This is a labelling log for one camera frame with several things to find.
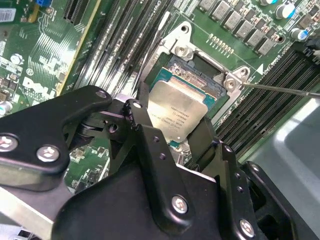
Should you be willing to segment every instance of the black connector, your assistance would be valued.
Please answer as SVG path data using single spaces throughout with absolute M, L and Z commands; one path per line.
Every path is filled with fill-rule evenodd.
M 69 0 L 66 4 L 63 18 L 73 25 L 78 25 L 84 16 L 88 3 L 89 0 Z

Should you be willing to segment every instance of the black plastic bracket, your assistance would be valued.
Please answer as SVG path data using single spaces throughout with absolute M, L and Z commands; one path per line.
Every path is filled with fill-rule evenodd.
M 17 146 L 0 151 L 0 184 L 32 191 L 57 187 L 70 160 L 66 140 L 70 142 L 84 117 L 106 109 L 111 102 L 111 96 L 99 87 L 85 86 L 1 118 L 0 136 L 14 138 Z M 37 157 L 44 146 L 58 151 L 56 160 Z
M 191 227 L 196 213 L 166 139 L 152 126 L 146 107 L 137 100 L 127 100 L 123 111 L 134 135 L 153 219 L 164 232 L 180 235 Z M 174 208 L 174 197 L 186 203 L 186 212 Z

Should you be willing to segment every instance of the blue component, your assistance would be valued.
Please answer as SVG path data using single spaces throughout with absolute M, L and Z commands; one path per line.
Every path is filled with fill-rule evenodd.
M 169 145 L 172 146 L 172 147 L 174 147 L 174 148 L 178 148 L 179 145 L 180 145 L 180 142 L 170 141 Z
M 40 7 L 49 7 L 52 0 L 35 0 L 36 4 L 38 4 Z
M 304 30 L 304 31 L 301 33 L 300 38 L 301 38 L 301 40 L 305 40 L 307 37 L 308 37 L 308 31 L 307 31 L 307 30 Z
M 293 10 L 293 11 L 289 14 L 289 16 L 287 17 L 287 19 L 292 18 L 292 16 L 295 14 L 295 12 L 296 12 L 296 10 Z

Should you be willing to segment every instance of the black mechanical arm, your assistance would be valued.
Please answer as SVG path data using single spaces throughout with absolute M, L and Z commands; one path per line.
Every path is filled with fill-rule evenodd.
M 318 239 L 258 165 L 239 166 L 209 119 L 187 138 L 192 161 L 176 165 L 148 92 L 142 83 L 137 99 L 112 100 L 86 86 L 1 118 L 0 210 L 53 240 Z M 109 141 L 109 176 L 66 193 L 69 153 L 94 137 Z

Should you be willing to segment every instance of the metal frame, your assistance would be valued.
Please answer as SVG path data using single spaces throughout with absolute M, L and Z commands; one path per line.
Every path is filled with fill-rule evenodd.
M 217 68 L 225 76 L 223 79 L 216 78 L 214 81 L 218 82 L 227 90 L 229 99 L 222 106 L 221 109 L 214 115 L 212 124 L 215 124 L 221 119 L 223 115 L 228 112 L 230 106 L 237 100 L 243 90 L 243 83 L 245 83 L 250 76 L 250 68 L 247 66 L 241 66 L 235 70 L 229 70 L 219 62 L 210 57 L 207 53 L 191 43 L 192 26 L 188 21 L 184 21 L 173 29 L 167 36 L 165 36 L 157 48 L 154 50 L 149 61 L 146 63 L 141 74 L 141 81 L 144 81 L 160 55 L 165 53 L 167 55 L 173 54 L 183 59 L 184 61 L 190 61 L 193 59 L 194 54 L 210 63 Z

